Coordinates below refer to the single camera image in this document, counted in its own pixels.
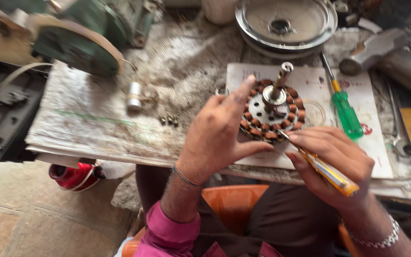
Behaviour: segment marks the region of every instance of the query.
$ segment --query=hammer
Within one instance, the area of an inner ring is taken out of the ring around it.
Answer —
[[[340,62],[340,72],[346,75],[357,75],[375,66],[411,90],[411,62],[394,52],[408,44],[409,40],[404,30],[399,28],[386,30],[359,43],[356,50]]]

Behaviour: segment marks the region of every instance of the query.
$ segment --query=tile floor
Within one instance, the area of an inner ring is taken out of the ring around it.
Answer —
[[[0,163],[0,257],[112,256],[130,222],[128,210],[110,204],[121,180],[66,192],[49,166]]]

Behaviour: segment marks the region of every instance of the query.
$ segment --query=hand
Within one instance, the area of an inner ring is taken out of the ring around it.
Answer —
[[[346,197],[323,178],[302,155],[298,152],[286,152],[310,191],[339,212],[366,206],[370,175],[375,161],[341,129],[313,127],[287,134],[292,143],[317,154],[359,185],[359,191],[355,195]]]
[[[255,83],[255,76],[248,76],[231,95],[212,96],[199,111],[175,163],[180,174],[190,182],[202,184],[234,161],[274,150],[271,144],[263,141],[236,141],[242,113]]]

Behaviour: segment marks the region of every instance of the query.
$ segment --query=red printed logo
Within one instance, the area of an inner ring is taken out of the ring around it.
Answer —
[[[361,123],[362,130],[364,131],[364,135],[370,135],[372,134],[372,128],[370,128],[368,125]]]
[[[337,82],[339,83],[339,86],[340,86],[341,89],[349,88],[351,86],[350,81],[339,80]]]

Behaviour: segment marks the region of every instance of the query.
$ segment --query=pink sleeve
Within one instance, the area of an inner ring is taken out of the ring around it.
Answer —
[[[147,213],[147,230],[141,238],[139,248],[149,248],[175,257],[191,257],[189,252],[193,248],[193,241],[199,234],[200,218],[197,217],[188,223],[178,223],[170,220],[161,210],[159,201]],[[139,248],[134,257],[139,256]]]

